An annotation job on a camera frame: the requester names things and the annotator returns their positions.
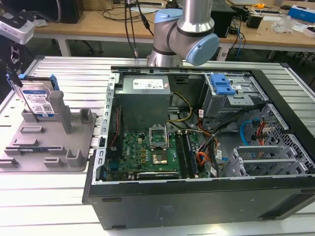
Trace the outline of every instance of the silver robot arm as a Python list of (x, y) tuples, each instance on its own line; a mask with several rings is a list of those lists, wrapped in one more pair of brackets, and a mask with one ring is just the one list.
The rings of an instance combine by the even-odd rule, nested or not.
[(186, 0), (183, 10), (158, 11), (148, 66), (182, 66), (183, 59), (192, 65), (206, 63), (220, 42), (213, 33), (215, 23), (211, 8), (212, 0)]

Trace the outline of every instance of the blue hard drive label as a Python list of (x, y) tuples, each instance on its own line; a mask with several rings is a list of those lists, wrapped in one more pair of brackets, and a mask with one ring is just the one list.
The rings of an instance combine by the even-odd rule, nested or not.
[(35, 115), (42, 117), (52, 117), (54, 110), (48, 101), (47, 93), (44, 90), (24, 90), (24, 98)]

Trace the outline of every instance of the yellow wire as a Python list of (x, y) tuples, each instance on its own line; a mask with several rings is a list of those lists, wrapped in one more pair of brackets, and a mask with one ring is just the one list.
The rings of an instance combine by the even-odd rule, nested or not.
[(174, 94), (176, 94), (177, 96), (179, 96), (181, 99), (183, 99), (183, 100), (188, 104), (188, 106), (189, 106), (189, 114), (188, 114), (187, 117), (182, 118), (182, 119), (169, 119), (169, 120), (167, 120), (167, 121), (170, 121), (170, 122), (183, 122), (183, 121), (186, 121), (186, 120), (190, 119), (190, 117), (191, 117), (191, 115), (192, 115), (192, 107), (191, 107), (191, 105), (190, 105), (189, 102), (188, 102), (183, 96), (181, 96), (179, 93), (174, 92)]
[(183, 128), (183, 130), (184, 131), (192, 131), (192, 132), (199, 132), (199, 133), (202, 133), (202, 131), (201, 130), (195, 130), (195, 129), (184, 129)]

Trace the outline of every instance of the floor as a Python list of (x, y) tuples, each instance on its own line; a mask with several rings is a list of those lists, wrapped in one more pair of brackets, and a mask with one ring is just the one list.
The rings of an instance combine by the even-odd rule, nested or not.
[[(131, 58), (132, 51), (127, 43), (122, 42), (103, 42), (103, 52), (98, 51), (98, 43), (91, 41), (94, 54), (89, 55), (89, 48), (82, 41), (70, 40), (70, 50), (74, 57), (111, 57), (111, 58)], [(27, 44), (27, 66), (32, 62), (35, 55), (60, 56), (58, 44), (54, 44), (50, 39), (33, 38)], [(140, 58), (146, 58), (152, 50), (152, 44), (138, 43), (137, 50)], [(244, 49), (238, 59), (236, 59), (238, 49), (234, 48), (228, 54), (227, 60), (230, 61), (252, 61), (252, 62), (271, 62), (268, 60), (270, 51)], [(286, 62), (295, 72), (309, 85), (315, 78), (315, 62), (311, 59), (302, 58), (303, 55), (293, 58), (294, 52), (277, 52), (272, 62)]]

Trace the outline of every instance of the ram slot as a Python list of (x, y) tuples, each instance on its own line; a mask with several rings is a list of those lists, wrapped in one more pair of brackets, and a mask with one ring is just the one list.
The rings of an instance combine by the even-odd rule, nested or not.
[(181, 176), (182, 178), (188, 178), (188, 166), (185, 158), (185, 151), (184, 151), (184, 145), (182, 140), (182, 135), (176, 134), (175, 135), (175, 142), (176, 142), (176, 150), (177, 150), (177, 156), (178, 156), (178, 162), (181, 170)]

